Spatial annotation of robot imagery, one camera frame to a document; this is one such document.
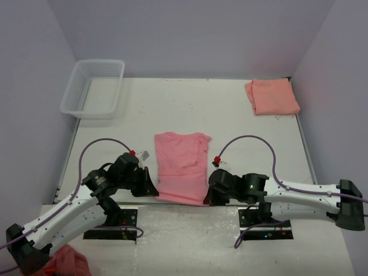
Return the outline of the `pink t shirt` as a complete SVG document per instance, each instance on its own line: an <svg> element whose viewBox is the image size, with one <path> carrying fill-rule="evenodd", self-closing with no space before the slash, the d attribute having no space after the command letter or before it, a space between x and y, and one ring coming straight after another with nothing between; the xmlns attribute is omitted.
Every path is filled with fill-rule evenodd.
<svg viewBox="0 0 368 276"><path fill-rule="evenodd" d="M158 163L157 200L203 206L208 193L208 149L211 137L203 133L154 136Z"/></svg>

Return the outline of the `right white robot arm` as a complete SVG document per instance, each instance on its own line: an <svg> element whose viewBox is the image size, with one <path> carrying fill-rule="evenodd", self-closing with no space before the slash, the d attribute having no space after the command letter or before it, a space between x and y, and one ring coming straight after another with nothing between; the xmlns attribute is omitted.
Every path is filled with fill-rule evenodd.
<svg viewBox="0 0 368 276"><path fill-rule="evenodd" d="M224 206L230 200L257 205L257 221L264 226L274 222L307 219L325 220L349 231L365 230L363 196L353 182L308 185L280 182L263 174L243 176L217 169L209 177L203 203Z"/></svg>

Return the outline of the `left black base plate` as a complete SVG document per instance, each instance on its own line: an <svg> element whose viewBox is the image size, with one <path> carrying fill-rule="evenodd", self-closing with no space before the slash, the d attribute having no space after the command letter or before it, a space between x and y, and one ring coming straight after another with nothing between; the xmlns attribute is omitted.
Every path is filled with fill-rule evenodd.
<svg viewBox="0 0 368 276"><path fill-rule="evenodd" d="M136 229L114 228L117 226L137 226L137 208L122 208L118 215L111 218L107 224L104 224L104 229L93 228L83 234L83 240L120 240L133 241L137 240L140 231Z"/></svg>

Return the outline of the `folded salmon t shirt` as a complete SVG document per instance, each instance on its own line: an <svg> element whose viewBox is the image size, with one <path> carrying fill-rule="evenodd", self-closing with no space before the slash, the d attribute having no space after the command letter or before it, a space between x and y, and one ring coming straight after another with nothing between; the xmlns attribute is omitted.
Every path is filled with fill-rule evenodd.
<svg viewBox="0 0 368 276"><path fill-rule="evenodd" d="M253 79L245 84L254 115L293 115L300 106L288 78Z"/></svg>

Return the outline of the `white plastic basket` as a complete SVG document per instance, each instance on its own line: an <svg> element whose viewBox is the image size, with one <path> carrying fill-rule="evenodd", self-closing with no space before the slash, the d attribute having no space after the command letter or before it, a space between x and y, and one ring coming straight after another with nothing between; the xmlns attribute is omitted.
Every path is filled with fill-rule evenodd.
<svg viewBox="0 0 368 276"><path fill-rule="evenodd" d="M78 119L115 117L125 64L121 60L78 61L67 83L60 111Z"/></svg>

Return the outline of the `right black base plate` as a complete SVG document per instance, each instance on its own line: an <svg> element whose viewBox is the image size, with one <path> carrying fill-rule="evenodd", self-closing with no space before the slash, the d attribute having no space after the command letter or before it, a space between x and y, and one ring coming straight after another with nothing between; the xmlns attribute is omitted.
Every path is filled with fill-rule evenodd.
<svg viewBox="0 0 368 276"><path fill-rule="evenodd" d="M277 220L270 218L261 222L258 217L258 207L249 206L238 209L240 234L250 228L243 236L243 241L293 240L291 222L276 225Z"/></svg>

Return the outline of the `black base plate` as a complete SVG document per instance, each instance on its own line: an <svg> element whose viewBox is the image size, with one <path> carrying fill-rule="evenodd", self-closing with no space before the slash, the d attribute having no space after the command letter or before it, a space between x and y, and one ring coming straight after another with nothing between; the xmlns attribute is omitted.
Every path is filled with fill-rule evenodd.
<svg viewBox="0 0 368 276"><path fill-rule="evenodd" d="M258 217L258 207L249 206L238 209L240 234L250 228L243 236L243 241L293 240L291 222L276 225L277 220L270 218L261 222Z"/></svg>
<svg viewBox="0 0 368 276"><path fill-rule="evenodd" d="M104 229L93 228L83 234L83 240L120 240L133 241L137 240L140 231L136 229L114 228L117 226L137 226L137 208L122 208L118 215L111 218L107 224L104 224Z"/></svg>

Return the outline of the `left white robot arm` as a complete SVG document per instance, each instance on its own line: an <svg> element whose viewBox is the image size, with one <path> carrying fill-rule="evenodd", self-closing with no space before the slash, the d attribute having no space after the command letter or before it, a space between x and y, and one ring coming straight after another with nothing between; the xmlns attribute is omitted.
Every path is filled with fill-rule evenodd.
<svg viewBox="0 0 368 276"><path fill-rule="evenodd" d="M134 197L158 196L143 165L147 156L147 152L120 155L115 162L89 172L73 193L42 216L8 227L5 247L22 274L41 270L57 250L88 231L141 237L144 232L136 225L137 212L122 210L112 195L126 189Z"/></svg>

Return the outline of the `crumpled salmon shirt pile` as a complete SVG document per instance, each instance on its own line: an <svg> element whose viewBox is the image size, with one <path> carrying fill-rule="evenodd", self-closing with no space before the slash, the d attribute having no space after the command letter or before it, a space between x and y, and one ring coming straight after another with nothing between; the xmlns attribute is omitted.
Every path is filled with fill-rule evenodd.
<svg viewBox="0 0 368 276"><path fill-rule="evenodd" d="M66 244L33 275L91 275L91 271L86 257Z"/></svg>

